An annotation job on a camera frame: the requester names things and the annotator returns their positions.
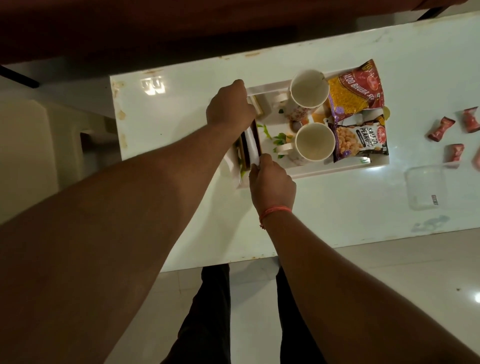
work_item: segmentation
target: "red thread bracelet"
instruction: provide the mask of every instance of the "red thread bracelet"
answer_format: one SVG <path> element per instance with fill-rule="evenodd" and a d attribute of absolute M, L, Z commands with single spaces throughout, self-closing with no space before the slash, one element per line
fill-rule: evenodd
<path fill-rule="evenodd" d="M 267 215 L 270 215 L 272 212 L 275 212 L 275 211 L 288 211 L 288 212 L 292 212 L 292 209 L 290 207 L 286 207 L 286 206 L 272 206 L 272 207 L 269 207 L 267 210 L 265 210 L 263 212 L 263 214 L 260 215 L 260 227 L 265 230 L 265 226 L 263 225 L 262 221 L 263 219 L 265 218 L 265 216 Z"/>

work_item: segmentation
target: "white table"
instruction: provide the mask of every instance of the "white table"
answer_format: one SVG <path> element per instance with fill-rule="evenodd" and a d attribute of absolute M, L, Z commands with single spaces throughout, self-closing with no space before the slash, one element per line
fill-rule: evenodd
<path fill-rule="evenodd" d="M 386 126 L 390 164 L 296 180 L 295 214 L 332 247 L 480 227 L 476 203 L 410 209 L 404 177 L 411 167 L 442 163 L 448 144 L 466 145 L 467 164 L 480 147 L 480 132 L 465 134 L 460 127 L 439 143 L 425 138 L 436 120 L 458 119 L 455 112 L 480 104 L 479 34 L 476 12 L 115 75 L 122 158 L 167 145 L 205 124 L 209 100 L 235 79 L 250 87 L 290 79 L 302 68 L 330 72 L 373 58 L 392 113 Z M 148 89 L 152 81 L 158 82 L 156 90 Z M 480 188 L 480 172 L 471 169 L 469 177 L 464 174 L 458 186 Z M 273 255 L 249 191 L 233 188 L 223 162 L 163 271 Z"/>

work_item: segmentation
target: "forearm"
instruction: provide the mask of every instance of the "forearm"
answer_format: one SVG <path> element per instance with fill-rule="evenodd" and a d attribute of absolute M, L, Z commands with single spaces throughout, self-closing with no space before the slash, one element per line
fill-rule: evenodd
<path fill-rule="evenodd" d="M 329 363 L 478 363 L 430 317 L 344 259 L 294 215 L 275 212 L 263 223 Z"/>
<path fill-rule="evenodd" d="M 4 224 L 0 361 L 103 362 L 234 140 L 206 126 Z"/>

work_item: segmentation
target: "white mug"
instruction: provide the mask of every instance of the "white mug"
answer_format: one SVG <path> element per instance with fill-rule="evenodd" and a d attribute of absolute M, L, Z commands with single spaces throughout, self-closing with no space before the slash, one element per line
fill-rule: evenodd
<path fill-rule="evenodd" d="M 302 121 L 312 114 L 328 98 L 330 85 L 323 73 L 305 70 L 297 73 L 290 82 L 288 92 L 278 95 L 274 102 L 286 104 L 283 113 L 290 121 Z"/>
<path fill-rule="evenodd" d="M 319 122 L 302 126 L 291 143 L 276 147 L 278 154 L 288 155 L 299 166 L 327 159 L 334 149 L 333 132 Z"/>

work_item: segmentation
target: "dark red fabric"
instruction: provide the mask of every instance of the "dark red fabric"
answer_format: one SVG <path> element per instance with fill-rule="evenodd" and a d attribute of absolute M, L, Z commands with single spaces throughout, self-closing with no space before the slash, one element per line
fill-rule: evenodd
<path fill-rule="evenodd" d="M 464 1 L 434 2 L 450 5 Z M 420 0 L 3 0 L 0 64 L 129 49 L 307 20 L 341 22 L 408 11 L 420 4 Z"/>

